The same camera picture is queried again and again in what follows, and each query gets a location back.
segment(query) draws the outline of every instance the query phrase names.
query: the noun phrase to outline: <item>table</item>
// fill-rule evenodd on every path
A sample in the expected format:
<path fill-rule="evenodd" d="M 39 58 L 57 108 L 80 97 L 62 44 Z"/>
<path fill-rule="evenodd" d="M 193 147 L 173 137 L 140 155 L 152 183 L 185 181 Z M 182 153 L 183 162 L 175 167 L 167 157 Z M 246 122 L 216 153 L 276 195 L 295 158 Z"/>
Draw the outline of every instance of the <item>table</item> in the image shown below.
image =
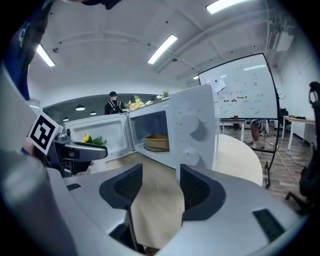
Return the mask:
<path fill-rule="evenodd" d="M 132 206 L 132 221 L 139 244 L 162 248 L 181 228 L 184 195 L 174 169 L 135 152 L 109 161 L 107 170 L 143 164 L 142 187 Z M 240 140 L 220 134 L 215 171 L 262 186 L 263 172 L 255 152 Z"/>
<path fill-rule="evenodd" d="M 241 125 L 241 141 L 244 141 L 245 136 L 245 119 L 221 119 L 219 125 L 222 126 L 222 134 L 225 134 L 225 124 L 240 124 Z"/>
<path fill-rule="evenodd" d="M 294 123 L 298 122 L 298 123 L 305 123 L 305 124 L 315 124 L 315 121 L 314 120 L 307 120 L 307 119 L 298 119 L 298 118 L 295 118 L 295 117 L 289 117 L 287 115 L 284 115 L 283 116 L 283 125 L 282 125 L 282 137 L 281 137 L 282 140 L 284 139 L 284 136 L 285 136 L 286 119 L 291 121 L 290 138 L 289 138 L 289 144 L 288 144 L 288 150 L 290 150 L 291 142 L 292 142 L 292 136 L 294 134 Z M 302 142 L 305 142 L 305 139 L 306 139 L 306 128 L 304 128 L 304 135 L 303 135 Z"/>

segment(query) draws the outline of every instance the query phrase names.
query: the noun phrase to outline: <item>microwave oven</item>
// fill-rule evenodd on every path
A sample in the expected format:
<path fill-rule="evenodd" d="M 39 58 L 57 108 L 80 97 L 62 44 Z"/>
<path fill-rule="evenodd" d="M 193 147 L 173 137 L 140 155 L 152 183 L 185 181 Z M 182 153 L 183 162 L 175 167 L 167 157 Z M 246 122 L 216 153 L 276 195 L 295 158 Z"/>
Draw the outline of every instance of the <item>microwave oven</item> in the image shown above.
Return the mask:
<path fill-rule="evenodd" d="M 129 113 L 69 121 L 65 127 L 73 141 L 82 141 L 88 133 L 106 139 L 105 162 L 139 152 L 175 169 L 177 179 L 181 164 L 214 170 L 217 162 L 219 122 L 209 84 L 178 91 Z M 145 138 L 152 134 L 168 134 L 168 152 L 145 149 Z"/>

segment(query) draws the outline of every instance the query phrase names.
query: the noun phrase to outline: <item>ceiling light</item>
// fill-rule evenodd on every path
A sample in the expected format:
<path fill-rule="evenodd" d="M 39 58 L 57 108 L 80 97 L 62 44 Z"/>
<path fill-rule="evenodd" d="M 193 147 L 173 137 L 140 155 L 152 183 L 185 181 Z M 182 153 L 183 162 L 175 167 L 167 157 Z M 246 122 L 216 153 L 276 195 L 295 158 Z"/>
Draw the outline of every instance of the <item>ceiling light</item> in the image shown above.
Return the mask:
<path fill-rule="evenodd" d="M 244 71 L 255 70 L 255 69 L 259 69 L 259 68 L 264 68 L 264 67 L 266 67 L 266 66 L 267 66 L 267 65 L 252 66 L 252 67 L 244 68 L 243 70 L 244 70 Z"/>
<path fill-rule="evenodd" d="M 156 62 L 156 60 L 166 51 L 166 49 L 169 48 L 170 45 L 172 45 L 178 38 L 175 37 L 173 34 L 169 36 L 167 40 L 159 47 L 158 50 L 152 55 L 152 57 L 149 59 L 148 63 L 153 64 Z"/>
<path fill-rule="evenodd" d="M 36 52 L 41 56 L 41 58 L 49 65 L 49 67 L 53 67 L 55 63 L 52 61 L 52 59 L 49 57 L 49 55 L 46 53 L 44 48 L 41 44 L 39 44 L 38 48 L 36 49 Z"/>
<path fill-rule="evenodd" d="M 216 12 L 221 11 L 224 8 L 233 6 L 235 4 L 238 4 L 244 1 L 247 1 L 247 0 L 219 0 L 208 5 L 206 8 L 211 14 L 214 14 Z"/>
<path fill-rule="evenodd" d="M 83 105 L 78 105 L 76 106 L 75 110 L 82 111 L 82 110 L 85 110 L 85 107 Z"/>

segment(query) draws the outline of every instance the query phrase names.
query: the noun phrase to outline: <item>person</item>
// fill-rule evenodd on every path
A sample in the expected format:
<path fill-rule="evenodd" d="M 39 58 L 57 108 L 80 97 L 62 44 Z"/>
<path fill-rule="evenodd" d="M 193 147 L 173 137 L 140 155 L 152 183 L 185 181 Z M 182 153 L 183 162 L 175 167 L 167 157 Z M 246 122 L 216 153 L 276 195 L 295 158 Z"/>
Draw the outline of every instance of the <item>person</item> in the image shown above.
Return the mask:
<path fill-rule="evenodd" d="M 110 92 L 109 97 L 110 101 L 104 105 L 104 114 L 112 115 L 124 113 L 123 109 L 125 109 L 125 105 L 118 100 L 117 93 L 112 91 Z"/>
<path fill-rule="evenodd" d="M 252 119 L 250 130 L 252 135 L 252 141 L 247 143 L 248 146 L 252 146 L 253 149 L 255 149 L 258 146 L 258 140 L 259 140 L 259 124 L 261 123 L 261 120 L 259 119 Z"/>

